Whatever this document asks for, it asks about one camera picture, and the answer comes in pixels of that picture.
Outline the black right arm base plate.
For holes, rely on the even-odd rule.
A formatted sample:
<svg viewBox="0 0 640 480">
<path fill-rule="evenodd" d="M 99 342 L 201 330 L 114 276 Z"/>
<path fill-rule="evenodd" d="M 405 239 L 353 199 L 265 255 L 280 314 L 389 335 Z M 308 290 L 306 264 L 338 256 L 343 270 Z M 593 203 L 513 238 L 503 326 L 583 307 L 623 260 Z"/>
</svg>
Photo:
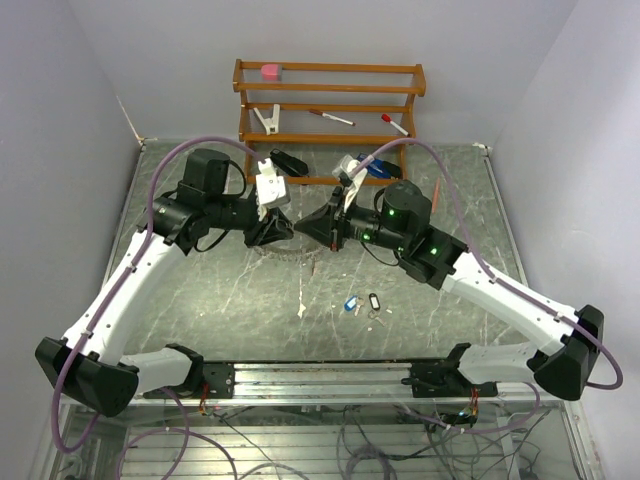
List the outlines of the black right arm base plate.
<svg viewBox="0 0 640 480">
<path fill-rule="evenodd" d="M 401 384 L 409 386 L 414 398 L 466 397 L 476 391 L 481 398 L 496 397 L 495 382 L 481 384 L 467 380 L 456 367 L 444 360 L 412 363 Z"/>
</svg>

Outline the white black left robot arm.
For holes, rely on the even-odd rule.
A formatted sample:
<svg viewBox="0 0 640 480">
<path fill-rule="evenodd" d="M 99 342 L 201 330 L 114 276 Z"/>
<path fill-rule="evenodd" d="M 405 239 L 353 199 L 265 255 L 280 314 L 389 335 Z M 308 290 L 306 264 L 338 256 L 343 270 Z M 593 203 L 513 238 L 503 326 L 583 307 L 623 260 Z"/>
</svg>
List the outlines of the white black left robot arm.
<svg viewBox="0 0 640 480">
<path fill-rule="evenodd" d="M 192 397 L 202 389 L 205 361 L 195 351 L 175 343 L 151 353 L 124 350 L 149 297 L 210 231 L 240 231 L 247 247 L 292 237 L 291 222 L 280 210 L 289 201 L 288 187 L 272 160 L 260 160 L 255 184 L 238 194 L 225 190 L 233 165 L 222 152 L 192 151 L 182 179 L 153 200 L 152 215 L 141 218 L 90 307 L 61 338 L 40 342 L 35 357 L 56 399 L 68 396 L 114 417 L 137 395 L 167 387 Z"/>
</svg>

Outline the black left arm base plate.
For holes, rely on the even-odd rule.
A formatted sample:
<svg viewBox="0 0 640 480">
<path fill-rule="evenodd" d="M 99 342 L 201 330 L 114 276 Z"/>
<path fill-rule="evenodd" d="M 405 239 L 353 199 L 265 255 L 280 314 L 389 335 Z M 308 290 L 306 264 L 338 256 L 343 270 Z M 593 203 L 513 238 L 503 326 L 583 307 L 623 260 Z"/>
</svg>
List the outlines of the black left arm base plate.
<svg viewBox="0 0 640 480">
<path fill-rule="evenodd" d="M 235 387 L 235 368 L 226 362 L 197 362 L 186 379 L 169 389 L 179 398 L 231 399 Z"/>
</svg>

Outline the large keyring with small rings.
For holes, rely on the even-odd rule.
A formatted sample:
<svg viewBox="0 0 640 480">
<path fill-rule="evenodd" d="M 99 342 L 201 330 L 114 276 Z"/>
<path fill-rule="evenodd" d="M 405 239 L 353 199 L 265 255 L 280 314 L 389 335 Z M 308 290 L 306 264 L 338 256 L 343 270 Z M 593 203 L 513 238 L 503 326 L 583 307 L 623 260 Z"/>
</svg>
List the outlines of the large keyring with small rings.
<svg viewBox="0 0 640 480">
<path fill-rule="evenodd" d="M 267 259 L 287 262 L 299 262 L 316 258 L 323 251 L 323 247 L 317 244 L 285 246 L 268 244 L 263 246 L 255 246 L 253 250 L 261 257 L 265 257 Z"/>
</svg>

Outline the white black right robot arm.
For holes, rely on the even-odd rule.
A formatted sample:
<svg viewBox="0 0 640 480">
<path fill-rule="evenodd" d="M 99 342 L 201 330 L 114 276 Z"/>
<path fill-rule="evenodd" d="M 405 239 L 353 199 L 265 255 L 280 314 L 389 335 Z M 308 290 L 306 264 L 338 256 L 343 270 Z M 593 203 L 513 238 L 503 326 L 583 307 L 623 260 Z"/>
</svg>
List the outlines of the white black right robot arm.
<svg viewBox="0 0 640 480">
<path fill-rule="evenodd" d="M 601 352 L 599 309 L 562 305 L 491 269 L 464 242 L 431 225 L 431 202 L 412 182 L 395 182 L 377 198 L 381 207 L 366 209 L 348 204 L 337 187 L 294 228 L 334 252 L 348 240 L 388 249 L 413 280 L 474 303 L 527 339 L 494 347 L 459 343 L 443 359 L 413 363 L 402 382 L 415 396 L 459 396 L 523 382 L 562 400 L 580 399 Z"/>
</svg>

